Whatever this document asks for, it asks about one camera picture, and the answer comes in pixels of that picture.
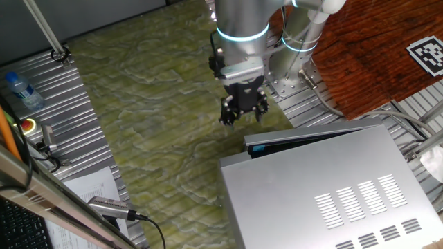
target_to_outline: floor mat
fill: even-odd
[[[261,124],[219,124],[226,92],[208,67],[215,28],[206,3],[188,0],[69,42],[131,200],[169,249],[230,248],[218,160],[241,152],[247,134],[292,128],[273,100]],[[161,248],[156,228],[142,225]]]

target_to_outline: ventilation slot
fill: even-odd
[[[402,225],[407,234],[422,229],[417,219],[411,219],[409,221],[405,221],[402,223]]]
[[[317,196],[315,199],[328,229],[343,225],[343,220],[330,193]]]
[[[400,237],[399,231],[397,230],[397,228],[395,227],[395,225],[390,226],[389,228],[385,228],[380,230],[381,235],[383,236],[383,239],[385,239],[385,241],[389,241],[391,239],[395,239]]]
[[[385,212],[385,203],[381,200],[380,194],[374,186],[372,181],[360,183],[359,186],[361,195],[365,199],[366,205],[368,205],[369,211],[372,215]]]
[[[364,235],[362,237],[359,237],[359,241],[360,241],[361,247],[363,249],[375,246],[379,243],[379,242],[377,242],[377,239],[375,238],[374,233],[370,233],[370,234]]]
[[[346,187],[342,190],[337,190],[338,197],[341,204],[346,211],[346,215],[351,222],[358,221],[366,217],[365,213],[361,209],[360,203],[355,196],[352,187]]]
[[[388,196],[392,207],[398,208],[399,206],[408,204],[399,186],[395,182],[394,176],[392,176],[392,174],[380,177],[379,182],[383,190],[385,191],[386,196]]]
[[[338,245],[335,245],[335,247],[337,249],[355,249],[352,241],[346,241],[346,242],[340,243]]]

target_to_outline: red button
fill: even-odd
[[[29,122],[29,120],[24,120],[21,124],[21,128],[24,131],[29,131],[30,129],[33,128],[33,124],[31,122]]]

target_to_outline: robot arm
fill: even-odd
[[[232,125],[251,111],[260,120],[268,108],[262,83],[296,81],[298,71],[310,63],[327,17],[344,3],[345,0],[215,0],[221,48],[214,50],[210,67],[228,93],[221,102],[219,121]],[[286,5],[296,8],[288,19],[282,42],[274,52],[266,51],[268,20]]]

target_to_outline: plastic water bottle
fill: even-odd
[[[7,73],[5,79],[8,81],[8,88],[21,99],[26,107],[33,111],[43,108],[42,96],[29,84],[28,79],[14,72]]]

